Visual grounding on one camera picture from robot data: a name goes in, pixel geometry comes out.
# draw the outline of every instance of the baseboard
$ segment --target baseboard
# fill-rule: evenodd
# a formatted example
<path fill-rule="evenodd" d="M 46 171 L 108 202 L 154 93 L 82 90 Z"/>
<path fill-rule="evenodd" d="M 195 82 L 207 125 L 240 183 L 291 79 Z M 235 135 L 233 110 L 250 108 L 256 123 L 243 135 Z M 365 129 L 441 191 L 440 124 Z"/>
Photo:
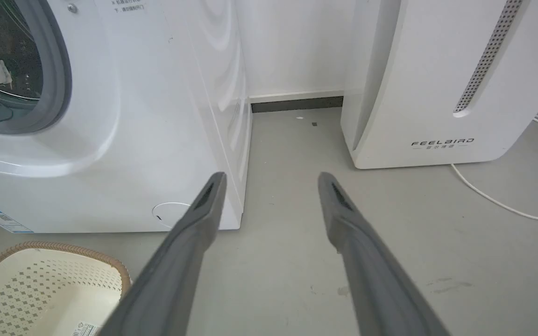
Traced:
<path fill-rule="evenodd" d="M 329 91 L 304 91 L 304 92 L 290 92 L 290 93 L 275 93 L 275 94 L 261 94 L 259 96 L 250 96 L 250 103 L 269 103 L 269 102 L 283 102 L 284 100 L 301 100 L 312 98 L 327 98 L 327 97 L 339 97 L 344 95 L 344 90 L 329 90 Z"/>
<path fill-rule="evenodd" d="M 252 113 L 292 111 L 293 109 L 341 108 L 344 97 L 324 97 L 295 100 L 282 100 L 280 102 L 267 102 L 251 104 Z"/>

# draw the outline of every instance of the white wall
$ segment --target white wall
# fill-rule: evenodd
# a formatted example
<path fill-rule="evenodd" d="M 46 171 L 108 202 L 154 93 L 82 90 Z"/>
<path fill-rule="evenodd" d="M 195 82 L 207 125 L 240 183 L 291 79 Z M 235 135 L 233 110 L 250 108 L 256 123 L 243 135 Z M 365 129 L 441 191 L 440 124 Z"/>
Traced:
<path fill-rule="evenodd" d="M 343 90 L 355 2 L 236 0 L 250 96 Z"/>

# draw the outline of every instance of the barcode sticker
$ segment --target barcode sticker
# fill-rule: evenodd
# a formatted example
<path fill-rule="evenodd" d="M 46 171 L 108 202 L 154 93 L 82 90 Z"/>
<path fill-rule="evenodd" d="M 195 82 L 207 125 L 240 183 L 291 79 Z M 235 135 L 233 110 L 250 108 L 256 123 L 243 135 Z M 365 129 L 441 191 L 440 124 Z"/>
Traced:
<path fill-rule="evenodd" d="M 11 219 L 8 215 L 0 211 L 0 227 L 15 233 L 32 233 L 32 230 Z"/>
<path fill-rule="evenodd" d="M 74 329 L 72 336 L 94 336 L 101 327 L 80 321 Z"/>

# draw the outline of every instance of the laundry basket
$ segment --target laundry basket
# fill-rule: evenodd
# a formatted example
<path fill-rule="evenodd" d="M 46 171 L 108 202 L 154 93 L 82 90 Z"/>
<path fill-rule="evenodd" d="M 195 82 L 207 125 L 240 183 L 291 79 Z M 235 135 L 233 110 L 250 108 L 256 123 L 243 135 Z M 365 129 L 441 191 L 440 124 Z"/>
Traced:
<path fill-rule="evenodd" d="M 0 254 L 0 336 L 94 336 L 130 287 L 120 261 L 26 242 Z"/>

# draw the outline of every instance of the white air purifier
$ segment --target white air purifier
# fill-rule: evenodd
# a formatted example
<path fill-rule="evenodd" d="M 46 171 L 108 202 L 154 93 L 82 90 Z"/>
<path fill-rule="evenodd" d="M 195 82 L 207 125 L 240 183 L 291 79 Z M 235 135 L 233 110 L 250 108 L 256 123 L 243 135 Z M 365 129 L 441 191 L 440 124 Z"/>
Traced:
<path fill-rule="evenodd" d="M 538 0 L 359 0 L 351 56 L 357 168 L 494 160 L 538 112 Z"/>

